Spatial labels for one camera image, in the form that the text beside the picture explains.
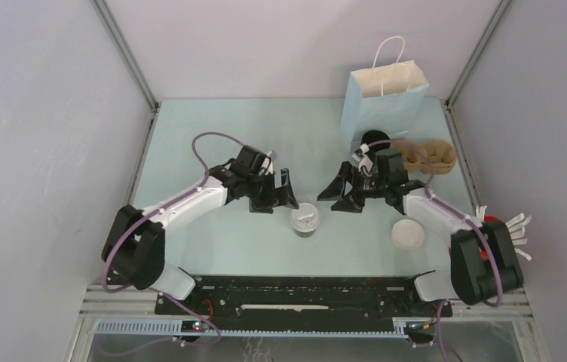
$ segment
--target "metal frame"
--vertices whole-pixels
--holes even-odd
[[[107,4],[106,0],[90,0],[97,11],[97,15],[99,15],[102,23],[106,27],[107,33],[110,35],[113,43],[117,48],[117,51],[121,55],[121,59],[126,64],[126,67],[130,71],[130,74],[133,76],[133,79],[137,83],[139,90],[142,92],[146,102],[148,103],[150,109],[153,112],[156,112],[159,108],[158,102],[155,99],[155,96],[152,94],[150,90],[150,86],[148,86],[148,82],[146,78],[144,78],[141,68],[139,64],[135,60],[135,56],[133,56],[133,52],[130,50],[128,43],[126,42],[126,38],[124,38],[124,34],[121,32],[119,25],[117,25],[117,21],[115,21],[115,17],[112,15],[112,11]]]
[[[492,36],[497,31],[499,25],[501,25],[501,22],[513,2],[514,0],[500,0],[495,12],[492,13],[492,17],[490,18],[490,21],[488,21],[486,28],[483,30],[483,34],[481,34],[481,38],[479,38],[477,46],[472,51],[470,59],[468,59],[464,69],[461,71],[461,75],[455,83],[455,86],[452,88],[452,92],[450,92],[450,97],[448,97],[448,100],[446,101],[449,107],[453,107],[457,102],[457,99],[467,84],[467,80],[470,78],[472,71],[474,71],[479,59],[488,48],[488,45],[492,40]]]
[[[158,116],[158,102],[152,94],[148,83],[146,82],[139,65],[125,41],[115,18],[107,5],[106,0],[91,0],[101,17],[107,32],[111,35],[115,46],[122,55],[122,60],[133,75],[139,89],[142,91],[146,98],[149,107],[154,112],[153,118],[149,125],[146,140],[143,143],[142,151],[137,162],[136,172],[131,180],[130,193],[128,200],[132,200],[136,193],[136,188],[139,183],[139,173],[143,168],[146,159],[150,139],[155,129],[156,119]],[[452,136],[452,142],[457,149],[459,164],[461,172],[463,173],[464,181],[467,186],[467,192],[470,195],[473,206],[481,204],[480,193],[474,182],[473,173],[471,170],[470,162],[466,156],[464,142],[458,125],[454,116],[454,105],[467,84],[467,81],[475,69],[481,56],[486,51],[489,42],[492,40],[496,29],[501,24],[507,10],[511,6],[513,0],[501,0],[495,9],[486,29],[484,30],[481,38],[474,49],[470,59],[468,60],[464,70],[459,76],[452,92],[446,101],[442,101],[442,108],[446,116],[446,123],[448,124],[449,132]],[[181,320],[187,319],[187,316],[164,316],[156,315],[155,303],[157,300],[157,293],[144,290],[125,290],[117,294],[109,294],[102,289],[100,285],[90,285],[84,297],[84,303],[81,306],[78,320],[73,330],[72,339],[69,343],[69,349],[66,355],[66,362],[85,362],[89,358],[90,347],[92,345],[93,337],[97,333],[106,331],[103,327],[105,324],[100,322],[112,323],[116,321],[136,321],[138,325],[149,322],[165,322],[169,325],[178,325]],[[504,296],[504,303],[499,309],[490,308],[485,305],[468,306],[463,302],[452,302],[453,316],[446,318],[446,322],[480,322],[480,321],[506,321],[511,322],[516,334],[516,339],[519,344],[523,362],[546,362],[548,361],[546,352],[544,350],[543,342],[537,332],[536,324],[532,317],[532,310],[528,304],[525,291],[523,289],[516,290]],[[427,318],[394,318],[393,321],[399,327],[409,322],[425,321]],[[268,333],[251,334],[246,331],[224,331],[225,336],[264,336]],[[274,333],[275,336],[283,336],[280,333]],[[396,333],[392,336],[383,334],[371,334],[374,338],[378,337],[401,337]]]

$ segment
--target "light blue paper bag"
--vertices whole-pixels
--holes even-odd
[[[392,39],[403,41],[397,62],[376,67],[379,51]],[[350,73],[341,132],[351,150],[367,130],[382,130],[392,138],[411,128],[429,84],[414,61],[399,63],[405,46],[400,36],[387,38],[379,45],[372,68]]]

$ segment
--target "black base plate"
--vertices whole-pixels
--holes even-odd
[[[185,304],[198,314],[210,313],[222,330],[298,332],[394,331],[393,317],[431,318],[436,302],[411,302],[408,278],[324,278],[195,276],[198,287]],[[156,314],[184,315],[158,296]],[[325,305],[324,310],[242,309],[242,305]],[[443,309],[452,316],[452,309]]]

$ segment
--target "white bag handle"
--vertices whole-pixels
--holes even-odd
[[[382,47],[385,43],[387,43],[388,41],[392,40],[392,39],[401,39],[401,41],[403,42],[403,45],[401,45],[401,53],[399,53],[399,56],[397,57],[397,61],[394,62],[395,64],[399,63],[399,60],[401,59],[401,56],[403,55],[403,49],[406,48],[406,39],[403,38],[403,36],[391,36],[390,38],[385,39],[381,45],[379,45],[379,48],[377,48],[377,54],[375,55],[375,61],[372,62],[372,68],[374,69],[377,66],[377,58],[379,58],[379,52],[382,51]]]
[[[408,70],[410,71],[410,80],[408,81],[408,88],[406,88],[406,92],[410,90],[410,87],[412,86],[412,68],[410,68],[409,66],[407,66],[406,64],[403,63],[395,63],[398,66],[405,66],[406,68],[408,68]],[[385,79],[382,78],[382,97],[383,97],[383,84],[384,84]]]

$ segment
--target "glass panel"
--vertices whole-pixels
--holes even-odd
[[[466,361],[521,361],[516,337],[510,323],[447,323],[443,325],[444,340]],[[91,359],[95,362],[141,362],[183,360],[208,362],[332,362],[368,361],[440,362],[438,347],[412,349],[402,339],[355,338],[224,338],[206,348],[185,347],[163,342],[123,357],[105,357],[95,348],[99,343],[105,351],[126,351],[155,336],[97,335],[93,341]]]

